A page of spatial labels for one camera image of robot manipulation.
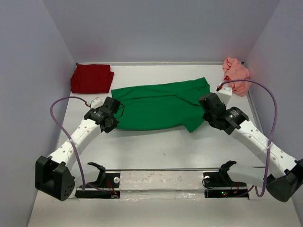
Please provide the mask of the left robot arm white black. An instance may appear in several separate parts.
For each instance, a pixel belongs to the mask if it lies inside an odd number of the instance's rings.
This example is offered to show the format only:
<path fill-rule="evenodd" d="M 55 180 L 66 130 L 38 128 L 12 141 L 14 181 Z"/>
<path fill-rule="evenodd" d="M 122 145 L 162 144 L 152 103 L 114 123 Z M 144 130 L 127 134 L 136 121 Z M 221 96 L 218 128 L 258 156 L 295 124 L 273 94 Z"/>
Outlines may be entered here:
<path fill-rule="evenodd" d="M 52 118 L 67 140 L 47 157 L 39 157 L 35 163 L 35 188 L 60 201 L 71 197 L 78 187 L 85 190 L 89 186 L 100 191 L 106 180 L 105 167 L 95 162 L 83 166 L 80 155 L 101 133 L 109 133 L 118 126 L 115 114 L 122 103 L 111 97 L 104 101 L 97 97 L 84 104 L 89 110 L 72 134 L 55 117 Z"/>

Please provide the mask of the green t shirt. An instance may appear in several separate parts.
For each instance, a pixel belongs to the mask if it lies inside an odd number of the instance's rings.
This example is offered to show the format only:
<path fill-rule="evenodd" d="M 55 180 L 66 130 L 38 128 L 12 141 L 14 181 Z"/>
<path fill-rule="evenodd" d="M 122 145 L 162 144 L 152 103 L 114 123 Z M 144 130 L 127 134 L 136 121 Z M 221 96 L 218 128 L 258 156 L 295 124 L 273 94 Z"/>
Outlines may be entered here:
<path fill-rule="evenodd" d="M 115 115 L 119 129 L 151 131 L 184 126 L 192 133 L 204 122 L 198 100 L 209 92 L 207 80 L 199 78 L 113 89 L 111 94 L 122 103 Z"/>

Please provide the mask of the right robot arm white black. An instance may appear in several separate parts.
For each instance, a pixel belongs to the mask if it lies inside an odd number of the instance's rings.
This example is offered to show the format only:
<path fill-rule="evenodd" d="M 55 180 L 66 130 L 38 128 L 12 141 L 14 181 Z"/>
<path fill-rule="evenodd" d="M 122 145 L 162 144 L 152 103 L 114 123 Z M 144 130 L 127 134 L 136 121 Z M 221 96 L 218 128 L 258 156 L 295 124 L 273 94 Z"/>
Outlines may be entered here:
<path fill-rule="evenodd" d="M 208 93 L 199 98 L 203 119 L 213 128 L 222 130 L 250 150 L 267 170 L 241 166 L 235 161 L 221 165 L 218 180 L 222 185 L 232 182 L 265 186 L 268 193 L 287 202 L 303 184 L 303 161 L 285 153 L 261 133 L 239 108 L 226 108 L 220 95 Z"/>

